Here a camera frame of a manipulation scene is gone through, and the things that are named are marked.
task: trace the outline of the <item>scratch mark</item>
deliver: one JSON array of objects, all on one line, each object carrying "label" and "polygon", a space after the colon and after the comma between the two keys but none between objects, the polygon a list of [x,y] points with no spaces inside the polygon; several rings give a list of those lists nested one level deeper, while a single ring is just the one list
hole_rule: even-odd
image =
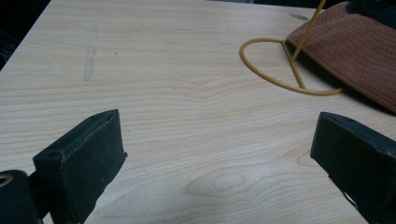
[{"label": "scratch mark", "polygon": [[90,31],[90,40],[88,42],[88,49],[87,49],[87,59],[85,61],[85,73],[84,73],[84,81],[89,81],[93,70],[93,58],[96,53],[96,46],[95,41],[98,39],[98,25],[94,25]]}]

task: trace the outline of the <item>yellow wire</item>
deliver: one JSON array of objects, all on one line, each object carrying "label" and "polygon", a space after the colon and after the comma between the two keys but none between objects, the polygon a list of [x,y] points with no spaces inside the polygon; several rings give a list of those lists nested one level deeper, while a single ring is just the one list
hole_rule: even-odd
[{"label": "yellow wire", "polygon": [[[273,38],[255,38],[255,39],[251,39],[247,42],[245,42],[242,46],[241,49],[239,50],[239,55],[241,56],[242,61],[245,63],[245,65],[254,73],[256,73],[258,76],[264,78],[265,80],[279,86],[282,88],[285,88],[287,90],[290,91],[296,91],[299,93],[303,93],[303,94],[309,94],[309,95],[319,95],[319,96],[325,96],[325,95],[334,95],[337,94],[339,92],[342,91],[342,89],[336,89],[336,90],[332,90],[332,91],[312,91],[312,90],[308,90],[305,87],[305,84],[303,82],[303,79],[300,76],[300,73],[298,72],[297,66],[295,65],[295,60],[300,52],[301,47],[303,46],[305,40],[308,37],[308,34],[311,32],[312,27],[314,26],[314,23],[318,17],[319,12],[321,11],[321,9],[323,8],[324,4],[325,4],[326,0],[321,0],[317,10],[315,11],[314,16],[312,17],[311,22],[308,25],[307,30],[305,31],[302,40],[300,41],[300,44],[297,46],[297,49],[294,51],[294,54],[291,56],[291,54],[289,53],[287,46],[286,46],[286,42],[285,40],[280,40],[280,39],[273,39]],[[273,77],[270,77],[268,75],[266,75],[264,72],[262,72],[260,69],[258,69],[256,66],[254,66],[246,57],[245,55],[245,48],[253,43],[257,43],[257,42],[274,42],[274,43],[279,43],[282,44],[283,49],[285,50],[286,55],[288,56],[288,60],[290,62],[290,66],[291,69],[293,70],[293,73],[295,75],[295,77],[297,78],[297,81],[300,85],[300,87],[295,87],[292,86],[288,83],[279,81]]]}]

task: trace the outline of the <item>wooden table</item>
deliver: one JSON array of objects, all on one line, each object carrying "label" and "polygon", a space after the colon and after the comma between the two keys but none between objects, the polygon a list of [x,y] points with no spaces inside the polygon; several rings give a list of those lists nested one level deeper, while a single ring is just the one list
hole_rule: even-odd
[{"label": "wooden table", "polygon": [[[364,223],[309,158],[320,111],[396,139],[354,93],[286,91],[239,47],[285,38],[312,9],[181,0],[52,0],[0,74],[0,170],[118,108],[129,157],[86,223]],[[247,56],[292,83],[281,46]],[[312,89],[331,88],[302,68]]]}]

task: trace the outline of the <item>brown corduroy fabric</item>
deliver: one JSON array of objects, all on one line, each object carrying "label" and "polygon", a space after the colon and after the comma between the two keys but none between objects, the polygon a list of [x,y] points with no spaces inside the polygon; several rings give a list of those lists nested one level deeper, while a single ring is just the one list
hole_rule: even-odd
[{"label": "brown corduroy fabric", "polygon": [[[396,113],[396,30],[360,14],[347,3],[322,12],[302,48],[333,76]],[[287,38],[297,46],[308,22]]]}]

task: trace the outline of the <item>wood grain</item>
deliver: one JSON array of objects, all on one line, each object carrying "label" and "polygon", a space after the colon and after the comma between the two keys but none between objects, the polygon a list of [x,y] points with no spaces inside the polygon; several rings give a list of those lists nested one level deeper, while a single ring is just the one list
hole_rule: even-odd
[{"label": "wood grain", "polygon": [[[52,0],[0,73],[0,170],[118,108],[129,157],[87,223],[364,223],[309,158],[320,111],[396,139],[355,93],[302,95],[251,73],[250,38],[285,38],[313,10],[206,1]],[[281,47],[247,49],[292,83]],[[302,68],[307,85],[331,88]]]}]

